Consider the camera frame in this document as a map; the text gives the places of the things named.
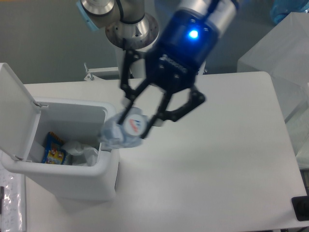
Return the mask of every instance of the plastic bottle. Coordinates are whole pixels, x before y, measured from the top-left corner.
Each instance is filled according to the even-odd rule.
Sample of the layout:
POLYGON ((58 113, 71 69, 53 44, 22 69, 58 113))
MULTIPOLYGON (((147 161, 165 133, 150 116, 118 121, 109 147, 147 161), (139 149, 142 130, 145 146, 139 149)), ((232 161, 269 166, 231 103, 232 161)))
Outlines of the plastic bottle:
POLYGON ((309 0, 275 0, 270 17, 275 24, 280 23, 290 12, 309 12, 309 0))
POLYGON ((142 110, 132 107, 122 125, 117 124, 122 113, 108 119, 99 134, 101 149, 111 150, 124 147, 141 145, 140 135, 147 127, 147 116, 142 115, 142 110))

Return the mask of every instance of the trash bin lid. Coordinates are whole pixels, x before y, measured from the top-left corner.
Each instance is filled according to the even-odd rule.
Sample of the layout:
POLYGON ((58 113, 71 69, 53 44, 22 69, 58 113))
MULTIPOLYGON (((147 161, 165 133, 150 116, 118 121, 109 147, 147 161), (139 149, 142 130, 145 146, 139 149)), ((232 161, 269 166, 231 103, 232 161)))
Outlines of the trash bin lid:
POLYGON ((0 149, 14 160, 25 160, 41 111, 7 63, 0 63, 0 149))

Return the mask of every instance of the robotic arm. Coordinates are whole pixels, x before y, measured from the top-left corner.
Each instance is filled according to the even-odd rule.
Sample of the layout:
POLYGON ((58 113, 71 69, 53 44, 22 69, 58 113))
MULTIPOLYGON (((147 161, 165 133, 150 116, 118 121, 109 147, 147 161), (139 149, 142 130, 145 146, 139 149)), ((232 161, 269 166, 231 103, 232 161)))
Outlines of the robotic arm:
MULTIPOLYGON (((121 6, 120 3, 124 2, 128 5, 143 2, 142 0, 116 1, 118 7, 121 6)), ((113 20, 120 19, 121 23, 127 23, 128 25, 135 24, 135 28, 138 29, 139 21, 130 23, 123 20, 123 13, 122 16, 119 16, 113 11, 112 14, 95 16, 94 13, 98 11, 94 11, 93 8, 87 5, 91 3, 94 8, 98 8, 98 4, 101 4, 106 9, 110 2, 114 1, 81 0, 80 3, 83 9, 87 11, 87 15, 91 17, 91 20, 96 22, 96 25, 105 26, 106 22, 110 23, 112 18, 113 20)), ((125 92, 123 101, 125 110, 105 124, 102 134, 108 134, 108 136, 101 136, 101 139, 110 141, 115 138, 123 138, 123 136, 119 136, 119 133, 127 133, 129 136, 144 139, 152 126, 161 126, 165 120, 176 122, 205 102, 206 97, 195 86, 196 74, 209 52, 236 15, 238 5, 238 0, 183 0, 162 35, 146 53, 139 52, 130 45, 124 46, 123 49, 126 50, 126 54, 121 71, 120 88, 125 92), (136 89, 132 89, 128 84, 130 67, 140 59, 145 60, 146 78, 136 89), (132 115, 131 111, 136 110, 133 107, 135 100, 149 85, 155 85, 163 92, 163 98, 158 110, 149 121, 144 120, 141 116, 137 116, 137 119, 131 118, 131 123, 135 121, 138 123, 137 126, 142 123, 144 125, 140 127, 142 130, 128 132, 126 130, 127 126, 123 124, 128 124, 128 118, 132 115), (190 89, 188 102, 177 110, 167 111, 172 95, 187 88, 190 89), (119 130, 118 133, 111 132, 112 121, 114 121, 114 125, 122 126, 123 129, 119 130)), ((133 19, 134 14, 129 9, 132 10, 132 8, 128 7, 128 18, 133 19)), ((143 20, 141 14, 137 14, 137 16, 140 21, 143 20)))

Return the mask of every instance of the clear plastic sheet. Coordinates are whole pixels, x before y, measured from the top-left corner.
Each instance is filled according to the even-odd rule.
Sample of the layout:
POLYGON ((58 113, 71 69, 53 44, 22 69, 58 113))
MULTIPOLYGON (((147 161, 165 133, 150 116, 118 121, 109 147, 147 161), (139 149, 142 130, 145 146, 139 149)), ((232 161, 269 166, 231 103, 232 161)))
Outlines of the clear plastic sheet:
POLYGON ((7 171, 0 162, 0 186, 4 186, 1 232, 25 232, 25 176, 7 171))
POLYGON ((238 72, 272 77, 284 118, 305 99, 309 82, 309 14, 291 13, 238 60, 238 72))

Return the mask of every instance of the white trash bin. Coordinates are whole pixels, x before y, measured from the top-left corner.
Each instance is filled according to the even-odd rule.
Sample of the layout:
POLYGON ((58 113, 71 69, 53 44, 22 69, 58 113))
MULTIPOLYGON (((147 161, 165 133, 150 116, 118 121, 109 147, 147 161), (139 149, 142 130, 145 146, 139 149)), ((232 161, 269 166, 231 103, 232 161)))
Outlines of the white trash bin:
POLYGON ((101 151, 97 136, 115 113, 106 102, 34 99, 9 65, 0 63, 1 162, 8 171, 25 174, 55 196, 101 201, 114 197, 119 152, 101 151), (50 131, 64 141, 98 148, 97 163, 92 167, 39 163, 42 154, 29 152, 32 145, 45 147, 50 131))

